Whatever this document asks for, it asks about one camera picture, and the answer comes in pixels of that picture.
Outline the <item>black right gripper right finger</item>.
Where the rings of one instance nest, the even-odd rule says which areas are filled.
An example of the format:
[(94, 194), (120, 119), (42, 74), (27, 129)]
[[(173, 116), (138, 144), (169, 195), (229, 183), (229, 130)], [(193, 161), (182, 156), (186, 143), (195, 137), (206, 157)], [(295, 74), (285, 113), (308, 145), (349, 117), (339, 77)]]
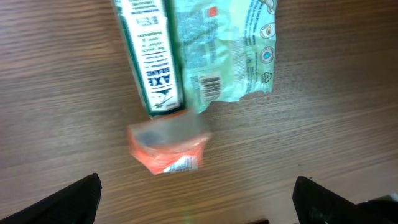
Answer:
[(304, 176), (297, 177), (292, 200), (300, 224), (397, 224), (397, 202), (354, 204)]

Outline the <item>light blue wet wipes pack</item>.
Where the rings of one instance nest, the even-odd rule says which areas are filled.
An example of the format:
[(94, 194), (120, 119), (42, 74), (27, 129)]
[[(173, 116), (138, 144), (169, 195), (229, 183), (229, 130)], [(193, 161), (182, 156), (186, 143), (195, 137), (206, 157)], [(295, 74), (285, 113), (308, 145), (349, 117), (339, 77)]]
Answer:
[(171, 1), (188, 107), (272, 91), (276, 9), (277, 0)]

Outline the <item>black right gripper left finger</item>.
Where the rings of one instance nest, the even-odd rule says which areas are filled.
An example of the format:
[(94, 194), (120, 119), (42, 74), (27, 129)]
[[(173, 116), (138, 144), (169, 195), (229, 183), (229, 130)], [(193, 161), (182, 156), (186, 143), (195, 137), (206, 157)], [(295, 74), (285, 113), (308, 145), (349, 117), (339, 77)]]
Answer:
[(1, 224), (93, 224), (101, 200), (97, 173), (1, 220)]

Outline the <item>green white gum box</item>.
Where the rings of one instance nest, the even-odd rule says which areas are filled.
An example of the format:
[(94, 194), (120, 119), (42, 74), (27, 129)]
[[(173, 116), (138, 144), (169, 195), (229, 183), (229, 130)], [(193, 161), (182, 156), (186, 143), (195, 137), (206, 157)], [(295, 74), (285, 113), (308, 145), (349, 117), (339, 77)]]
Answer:
[(150, 117), (185, 109), (181, 74), (162, 0), (113, 0), (142, 104)]

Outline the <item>orange red small box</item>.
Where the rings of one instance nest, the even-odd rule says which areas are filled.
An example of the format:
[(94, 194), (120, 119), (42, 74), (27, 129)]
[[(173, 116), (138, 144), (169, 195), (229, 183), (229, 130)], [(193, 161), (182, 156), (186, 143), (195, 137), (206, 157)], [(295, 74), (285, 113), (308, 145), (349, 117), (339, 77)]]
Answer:
[(130, 154), (152, 174), (197, 170), (211, 138), (206, 119), (183, 110), (127, 127)]

